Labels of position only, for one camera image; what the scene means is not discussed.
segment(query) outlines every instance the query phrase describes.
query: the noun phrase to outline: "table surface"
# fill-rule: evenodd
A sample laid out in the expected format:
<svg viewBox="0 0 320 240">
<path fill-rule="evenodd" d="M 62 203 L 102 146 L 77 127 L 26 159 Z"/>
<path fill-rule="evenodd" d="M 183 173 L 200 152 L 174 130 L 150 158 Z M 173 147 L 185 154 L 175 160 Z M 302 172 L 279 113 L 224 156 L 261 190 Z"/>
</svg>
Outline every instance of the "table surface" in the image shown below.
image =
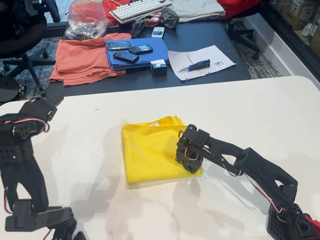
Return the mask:
<svg viewBox="0 0 320 240">
<path fill-rule="evenodd" d="M 111 28 L 109 33 L 130 33 L 130 31 L 131 28 Z M 145 27 L 138 37 L 150 38 L 152 31 L 153 27 Z M 169 50 L 178 52 L 196 51 L 216 45 L 231 61 L 236 63 L 236 66 L 189 81 L 180 81 L 170 66 L 168 67 L 167 76 L 156 78 L 152 78 L 149 67 L 135 68 L 127 70 L 126 75 L 108 77 L 90 84 L 63 87 L 61 82 L 50 83 L 47 96 L 51 97 L 57 94 L 76 96 L 251 79 L 247 68 L 242 63 L 237 51 L 219 22 L 200 21 L 181 23 L 177 29 L 166 28 L 163 40 Z"/>
<path fill-rule="evenodd" d="M 4 104 L 0 115 L 22 105 Z M 320 220 L 319 109 L 320 92 L 301 76 L 72 96 L 32 142 L 50 205 L 71 206 L 89 240 L 271 240 L 268 201 L 245 176 L 207 160 L 202 177 L 129 189 L 121 127 L 178 115 L 213 138 L 252 147 L 296 178 L 295 202 Z M 41 240 L 48 231 L 5 232 L 0 212 L 2 240 Z"/>
</svg>

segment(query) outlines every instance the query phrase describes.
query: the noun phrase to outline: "screwdriver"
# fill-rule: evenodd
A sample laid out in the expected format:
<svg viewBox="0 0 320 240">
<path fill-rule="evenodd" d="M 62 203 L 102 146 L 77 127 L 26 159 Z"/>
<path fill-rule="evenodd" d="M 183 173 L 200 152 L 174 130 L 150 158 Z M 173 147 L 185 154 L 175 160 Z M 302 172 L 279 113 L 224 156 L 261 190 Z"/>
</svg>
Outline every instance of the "screwdriver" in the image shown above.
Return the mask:
<svg viewBox="0 0 320 240">
<path fill-rule="evenodd" d="M 192 71 L 192 70 L 197 70 L 197 69 L 204 69 L 210 67 L 210 59 L 205 60 L 205 61 L 199 61 L 195 64 L 190 65 L 189 67 L 185 67 L 181 70 L 178 71 L 178 73 L 183 72 L 183 71 Z"/>
</svg>

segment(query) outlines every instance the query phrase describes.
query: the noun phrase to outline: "mobile phone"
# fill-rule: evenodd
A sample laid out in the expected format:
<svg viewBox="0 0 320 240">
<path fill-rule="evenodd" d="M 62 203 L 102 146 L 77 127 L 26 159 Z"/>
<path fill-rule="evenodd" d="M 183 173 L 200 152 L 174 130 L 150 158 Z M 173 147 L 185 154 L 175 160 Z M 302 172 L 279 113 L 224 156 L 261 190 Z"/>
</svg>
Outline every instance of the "mobile phone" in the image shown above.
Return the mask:
<svg viewBox="0 0 320 240">
<path fill-rule="evenodd" d="M 164 35 L 164 32 L 165 32 L 165 28 L 164 28 L 164 27 L 156 26 L 156 27 L 153 29 L 152 36 L 151 36 L 151 37 L 153 37 L 153 38 L 162 38 L 163 35 Z"/>
<path fill-rule="evenodd" d="M 152 47 L 148 44 L 132 46 L 129 48 L 130 53 L 132 54 L 147 54 L 153 51 Z"/>
<path fill-rule="evenodd" d="M 131 48 L 131 44 L 128 41 L 107 41 L 106 47 L 109 50 L 125 50 Z"/>
<path fill-rule="evenodd" d="M 134 55 L 134 54 L 132 54 L 130 52 L 126 52 L 126 51 L 122 51 L 122 50 L 116 51 L 113 54 L 113 57 L 115 59 L 119 59 L 119 60 L 122 60 L 122 61 L 125 61 L 125 62 L 128 62 L 128 63 L 132 63 L 132 64 L 134 64 L 139 59 L 138 55 Z"/>
</svg>

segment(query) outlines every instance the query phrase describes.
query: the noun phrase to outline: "blue folder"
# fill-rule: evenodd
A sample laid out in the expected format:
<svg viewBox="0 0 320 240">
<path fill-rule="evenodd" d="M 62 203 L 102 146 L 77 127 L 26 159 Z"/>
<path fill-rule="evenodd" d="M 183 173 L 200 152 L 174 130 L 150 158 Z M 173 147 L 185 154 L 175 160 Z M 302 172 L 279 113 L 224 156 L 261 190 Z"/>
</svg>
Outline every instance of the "blue folder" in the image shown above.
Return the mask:
<svg viewBox="0 0 320 240">
<path fill-rule="evenodd" d="M 135 63 L 125 62 L 119 59 L 114 58 L 114 53 L 116 51 L 110 51 L 105 47 L 106 54 L 109 60 L 109 64 L 112 70 L 123 70 L 123 69 L 134 69 L 134 68 L 142 68 L 142 67 L 150 67 L 150 62 L 155 60 L 163 59 L 166 64 L 169 64 L 169 57 L 168 57 L 168 49 L 165 45 L 165 42 L 160 37 L 147 37 L 147 38 L 135 38 L 135 39 L 121 39 L 119 41 L 128 41 L 131 45 L 138 46 L 148 44 L 153 48 L 153 52 L 145 53 L 139 55 L 139 60 Z"/>
</svg>

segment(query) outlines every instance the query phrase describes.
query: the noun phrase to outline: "black robotic arm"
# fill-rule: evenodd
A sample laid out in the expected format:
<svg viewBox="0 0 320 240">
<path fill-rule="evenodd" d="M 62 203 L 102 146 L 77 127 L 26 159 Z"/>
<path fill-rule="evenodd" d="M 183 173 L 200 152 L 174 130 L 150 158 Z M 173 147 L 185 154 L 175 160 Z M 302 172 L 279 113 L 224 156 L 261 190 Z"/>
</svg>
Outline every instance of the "black robotic arm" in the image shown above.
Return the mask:
<svg viewBox="0 0 320 240">
<path fill-rule="evenodd" d="M 44 176 L 34 157 L 31 138 L 50 130 L 49 121 L 63 97 L 37 97 L 27 101 L 19 113 L 0 116 L 0 170 L 12 215 L 5 220 L 8 232 L 32 232 L 55 229 L 53 239 L 71 240 L 77 221 L 70 207 L 49 206 Z M 31 199 L 19 199 L 18 183 Z M 85 240 L 78 232 L 74 240 Z"/>
<path fill-rule="evenodd" d="M 209 133 L 189 125 L 179 134 L 176 161 L 191 173 L 202 165 L 203 158 L 225 168 L 232 176 L 245 174 L 252 178 L 270 202 L 267 231 L 276 240 L 320 240 L 320 223 L 312 220 L 294 203 L 298 182 L 281 167 L 264 159 L 252 148 L 241 149 L 231 143 L 209 136 Z M 230 164 L 223 155 L 235 157 Z"/>
</svg>

